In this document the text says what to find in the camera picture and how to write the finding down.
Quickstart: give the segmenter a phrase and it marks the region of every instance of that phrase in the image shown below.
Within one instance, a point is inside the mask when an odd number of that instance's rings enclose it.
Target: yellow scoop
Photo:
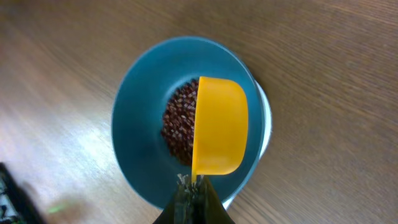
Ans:
[[[192,182],[225,175],[242,163],[248,138],[248,102],[231,80],[200,77],[193,137]]]

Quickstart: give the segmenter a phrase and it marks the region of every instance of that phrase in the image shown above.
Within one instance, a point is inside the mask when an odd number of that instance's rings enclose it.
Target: bowl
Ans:
[[[257,83],[230,50],[202,37],[177,37],[141,55],[124,77],[113,107],[112,139],[118,164],[131,187],[146,201],[165,208],[177,174],[190,174],[169,154],[162,115],[176,88],[200,76],[238,83],[248,100],[248,140],[238,169],[210,176],[222,202],[233,198],[256,167],[264,139],[264,107]]]

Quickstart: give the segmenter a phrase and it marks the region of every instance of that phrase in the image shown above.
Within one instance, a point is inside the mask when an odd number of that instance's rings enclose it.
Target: wooden surface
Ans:
[[[133,61],[178,35],[235,51],[271,103],[236,223],[398,223],[396,0],[0,4],[0,160],[48,223],[158,216],[118,168],[111,110]]]

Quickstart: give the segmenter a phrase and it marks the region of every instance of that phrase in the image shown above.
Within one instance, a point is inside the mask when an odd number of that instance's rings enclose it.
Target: table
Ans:
[[[48,223],[159,215],[119,170],[111,112],[133,61],[179,35],[236,52],[271,104],[269,147],[228,210],[236,223],[398,223],[397,1],[11,0],[0,9],[0,160]]]

